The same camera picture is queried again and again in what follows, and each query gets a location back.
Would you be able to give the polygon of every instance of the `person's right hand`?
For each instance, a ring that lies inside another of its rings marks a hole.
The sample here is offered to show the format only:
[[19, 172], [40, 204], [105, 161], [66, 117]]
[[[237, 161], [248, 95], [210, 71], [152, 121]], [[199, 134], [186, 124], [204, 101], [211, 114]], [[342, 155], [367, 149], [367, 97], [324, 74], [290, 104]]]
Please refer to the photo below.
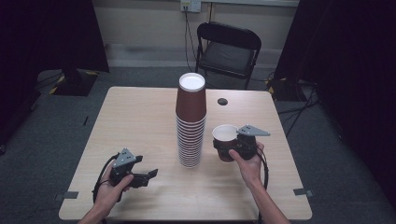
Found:
[[[259, 154], [262, 154], [262, 150], [264, 150], [264, 144], [261, 142], [257, 143], [257, 151]], [[230, 156], [238, 163], [239, 169], [241, 171], [241, 176], [244, 179], [248, 188], [250, 188], [253, 183], [259, 181], [262, 182], [261, 176], [261, 167], [262, 160], [258, 155], [255, 155], [250, 160], [245, 161], [242, 157], [239, 156], [238, 152], [231, 149], [229, 150]]]

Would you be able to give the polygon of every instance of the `forearm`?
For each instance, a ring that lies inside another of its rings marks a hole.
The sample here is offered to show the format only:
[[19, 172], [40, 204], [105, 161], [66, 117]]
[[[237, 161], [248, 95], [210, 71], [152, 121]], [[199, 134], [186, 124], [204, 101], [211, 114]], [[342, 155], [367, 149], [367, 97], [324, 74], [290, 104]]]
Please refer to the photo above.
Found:
[[282, 211], [276, 206], [260, 181], [251, 183], [248, 188], [259, 207], [262, 220], [265, 224], [290, 223]]
[[96, 224], [100, 223], [100, 221], [104, 218], [106, 218], [105, 211], [94, 205], [93, 208], [79, 221], [78, 224]]

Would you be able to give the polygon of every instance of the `gray carpet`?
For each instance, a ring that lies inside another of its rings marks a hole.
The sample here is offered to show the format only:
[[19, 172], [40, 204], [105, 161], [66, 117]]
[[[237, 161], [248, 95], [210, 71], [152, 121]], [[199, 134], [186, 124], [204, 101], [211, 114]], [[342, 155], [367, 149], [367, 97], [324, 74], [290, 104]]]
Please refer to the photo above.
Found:
[[[0, 223], [75, 223], [59, 219], [62, 202], [90, 136], [107, 90], [112, 86], [177, 86], [187, 67], [111, 68], [96, 79], [90, 94], [50, 95], [52, 80], [39, 82], [35, 110], [7, 143], [0, 157]], [[262, 81], [273, 70], [255, 69], [249, 90], [265, 91]], [[59, 71], [40, 74], [38, 80]], [[208, 88], [241, 90], [244, 81], [210, 75]], [[304, 88], [308, 95], [310, 88]], [[276, 102], [278, 111], [303, 102]], [[285, 133], [295, 117], [281, 115]], [[318, 104], [306, 109], [288, 141], [309, 198], [313, 217], [293, 223], [396, 223], [395, 211], [361, 160], [339, 138], [336, 122]]]

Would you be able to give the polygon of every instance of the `chair backrest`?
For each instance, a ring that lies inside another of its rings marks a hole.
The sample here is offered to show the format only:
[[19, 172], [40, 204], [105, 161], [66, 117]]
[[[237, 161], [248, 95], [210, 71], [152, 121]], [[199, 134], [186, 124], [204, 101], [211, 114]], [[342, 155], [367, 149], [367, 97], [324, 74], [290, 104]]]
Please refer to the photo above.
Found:
[[219, 22], [202, 23], [198, 26], [197, 34], [200, 42], [202, 38], [243, 49], [260, 51], [262, 48], [262, 41], [254, 32]]

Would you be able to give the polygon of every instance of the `electrical outlet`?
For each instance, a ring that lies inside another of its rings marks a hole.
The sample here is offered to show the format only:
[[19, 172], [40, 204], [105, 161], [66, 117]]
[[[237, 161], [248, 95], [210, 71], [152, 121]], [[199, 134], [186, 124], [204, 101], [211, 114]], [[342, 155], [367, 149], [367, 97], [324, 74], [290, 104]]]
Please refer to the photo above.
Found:
[[201, 1], [191, 0], [191, 12], [201, 12]]
[[191, 0], [180, 0], [180, 11], [190, 11]]
[[180, 0], [180, 11], [201, 12], [201, 1]]

